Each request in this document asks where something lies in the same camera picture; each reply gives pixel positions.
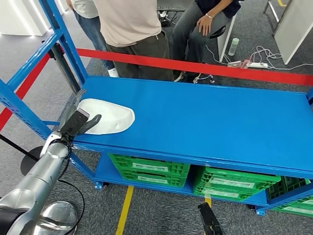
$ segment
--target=hand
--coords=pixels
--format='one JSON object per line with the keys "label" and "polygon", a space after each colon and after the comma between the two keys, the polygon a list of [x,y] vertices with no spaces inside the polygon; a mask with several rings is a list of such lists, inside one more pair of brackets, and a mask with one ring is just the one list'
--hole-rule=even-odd
{"label": "hand", "polygon": [[207,16],[202,16],[197,22],[197,26],[199,27],[199,33],[202,30],[202,35],[207,36],[207,33],[210,33],[210,24],[212,19]]}
{"label": "hand", "polygon": [[72,7],[72,2],[70,0],[66,0],[66,3],[72,11],[74,11],[74,7]]}

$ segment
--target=dark shirt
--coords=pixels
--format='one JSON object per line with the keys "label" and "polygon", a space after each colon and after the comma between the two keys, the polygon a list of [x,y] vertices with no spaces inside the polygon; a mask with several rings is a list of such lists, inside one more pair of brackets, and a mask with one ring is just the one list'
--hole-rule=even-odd
{"label": "dark shirt", "polygon": [[[197,5],[204,13],[206,14],[209,12],[210,9],[214,8],[217,4],[219,4],[221,0],[195,0]],[[240,0],[234,0],[224,10],[224,14],[229,19],[235,16],[241,6],[239,4]]]}

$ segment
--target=blue metal shelf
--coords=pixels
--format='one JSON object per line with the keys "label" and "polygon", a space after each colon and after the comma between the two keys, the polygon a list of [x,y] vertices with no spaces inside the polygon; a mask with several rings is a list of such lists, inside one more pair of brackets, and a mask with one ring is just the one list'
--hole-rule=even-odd
{"label": "blue metal shelf", "polygon": [[[308,94],[87,76],[62,16],[52,0],[39,0],[54,33],[8,84],[0,80],[0,101],[43,139],[47,124],[14,93],[25,76],[58,40],[77,78],[95,98],[132,108],[135,122],[112,135],[77,136],[74,147],[151,159],[210,165],[225,169],[313,179],[313,89]],[[192,179],[183,188],[124,181],[103,154],[95,174],[77,156],[71,162],[100,188],[100,182],[192,195]],[[279,205],[313,195],[313,184],[268,202],[265,191],[243,203],[264,214]]]}
{"label": "blue metal shelf", "polygon": [[[170,186],[163,186],[157,184],[146,184],[146,183],[139,183],[134,181],[124,180],[118,170],[112,164],[109,157],[107,154],[103,153],[97,166],[94,178],[99,182],[108,182],[113,184],[119,185],[133,185],[139,188],[146,188],[152,190],[159,190],[164,192],[172,192],[172,193],[180,193],[189,196],[197,196],[192,194],[192,179],[190,177],[187,178],[185,186],[183,188],[176,188]],[[219,198],[212,197],[214,200],[221,200]],[[249,199],[242,201],[244,204],[250,204],[256,206],[268,206],[266,195],[265,191],[259,192],[258,194],[250,197]]]}
{"label": "blue metal shelf", "polygon": [[305,93],[100,76],[83,88],[83,98],[132,108],[136,120],[121,133],[77,136],[79,148],[313,178]]}

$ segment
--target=red barrier tape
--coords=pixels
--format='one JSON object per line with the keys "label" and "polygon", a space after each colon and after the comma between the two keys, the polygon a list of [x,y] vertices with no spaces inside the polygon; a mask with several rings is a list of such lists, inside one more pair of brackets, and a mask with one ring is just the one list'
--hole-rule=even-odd
{"label": "red barrier tape", "polygon": [[313,76],[305,74],[229,68],[226,66],[206,65],[193,62],[184,62],[138,55],[127,55],[81,48],[78,48],[77,52],[80,56],[92,57],[103,60],[112,60],[129,64],[152,66],[157,68],[180,71],[201,72],[204,74],[213,74],[225,77],[233,77],[263,82],[278,82],[295,85],[313,86]]}
{"label": "red barrier tape", "polygon": [[[48,54],[44,55],[40,60],[35,68],[33,68],[30,73],[20,85],[19,89],[16,92],[17,97],[20,99],[24,98],[24,96],[29,91],[29,89],[35,82],[35,80],[39,75],[40,72],[46,65],[46,63],[50,59]],[[5,108],[0,114],[0,131],[11,118],[12,112]]]}

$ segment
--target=white sneaker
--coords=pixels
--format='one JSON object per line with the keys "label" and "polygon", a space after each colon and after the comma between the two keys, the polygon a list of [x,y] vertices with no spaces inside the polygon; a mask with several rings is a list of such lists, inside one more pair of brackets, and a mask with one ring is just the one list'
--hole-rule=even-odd
{"label": "white sneaker", "polygon": [[184,75],[184,71],[180,72],[180,76],[178,76],[178,78],[175,79],[174,82],[178,82],[180,79],[183,79],[183,75]]}
{"label": "white sneaker", "polygon": [[116,68],[108,70],[108,73],[110,77],[119,77]]}

